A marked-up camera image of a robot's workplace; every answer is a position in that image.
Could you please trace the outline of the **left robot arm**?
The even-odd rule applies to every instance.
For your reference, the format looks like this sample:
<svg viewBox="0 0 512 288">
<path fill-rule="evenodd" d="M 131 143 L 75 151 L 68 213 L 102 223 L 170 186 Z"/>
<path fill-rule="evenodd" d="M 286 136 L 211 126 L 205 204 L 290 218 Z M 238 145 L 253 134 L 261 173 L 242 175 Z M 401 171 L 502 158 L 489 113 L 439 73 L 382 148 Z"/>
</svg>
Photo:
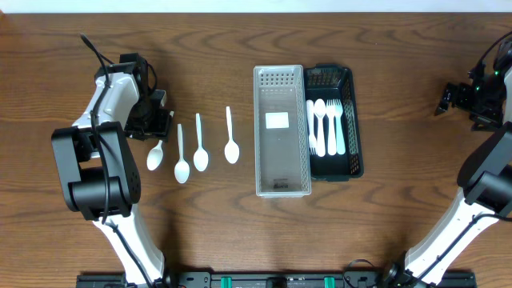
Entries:
<svg viewBox="0 0 512 288">
<path fill-rule="evenodd" d="M 80 277 L 79 286 L 177 286 L 141 216 L 142 184 L 128 144 L 169 137 L 172 114 L 164 107 L 166 92 L 148 83 L 152 71 L 138 53 L 99 68 L 85 112 L 51 136 L 66 205 L 104 233 L 125 269 L 111 280 Z"/>
</svg>

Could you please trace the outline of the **white plastic fork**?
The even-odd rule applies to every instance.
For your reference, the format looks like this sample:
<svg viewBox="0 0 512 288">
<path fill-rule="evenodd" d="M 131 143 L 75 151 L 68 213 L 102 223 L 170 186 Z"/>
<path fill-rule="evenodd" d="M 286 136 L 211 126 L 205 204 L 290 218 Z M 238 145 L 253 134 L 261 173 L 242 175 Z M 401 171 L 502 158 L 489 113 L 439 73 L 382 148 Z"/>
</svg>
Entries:
<svg viewBox="0 0 512 288">
<path fill-rule="evenodd" d="M 336 145 L 337 153 L 343 155 L 346 152 L 344 134 L 342 129 L 342 104 L 339 99 L 334 101 L 335 106 L 335 123 L 336 123 Z"/>
<path fill-rule="evenodd" d="M 332 100 L 327 101 L 326 115 L 328 117 L 328 139 L 327 139 L 327 153 L 328 155 L 336 155 L 336 136 L 334 128 L 335 118 L 335 105 Z"/>
<path fill-rule="evenodd" d="M 312 100 L 306 101 L 306 116 L 308 124 L 308 142 L 310 154 L 316 154 L 316 137 L 314 135 L 314 103 Z"/>
</svg>

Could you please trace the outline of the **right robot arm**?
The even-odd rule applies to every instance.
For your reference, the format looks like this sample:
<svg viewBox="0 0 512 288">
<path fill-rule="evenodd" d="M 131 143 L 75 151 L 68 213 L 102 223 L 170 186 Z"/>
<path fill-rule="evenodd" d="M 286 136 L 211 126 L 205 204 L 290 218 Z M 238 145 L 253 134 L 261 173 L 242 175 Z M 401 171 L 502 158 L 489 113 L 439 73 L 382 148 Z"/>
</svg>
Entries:
<svg viewBox="0 0 512 288">
<path fill-rule="evenodd" d="M 489 131 L 458 172 L 458 191 L 447 212 L 420 241 L 380 274 L 378 287 L 475 287 L 471 272 L 450 272 L 450 264 L 486 228 L 511 220 L 511 35 L 496 50 L 493 70 L 480 58 L 469 84 L 449 83 L 436 114 L 457 107 L 468 112 L 473 131 Z"/>
</svg>

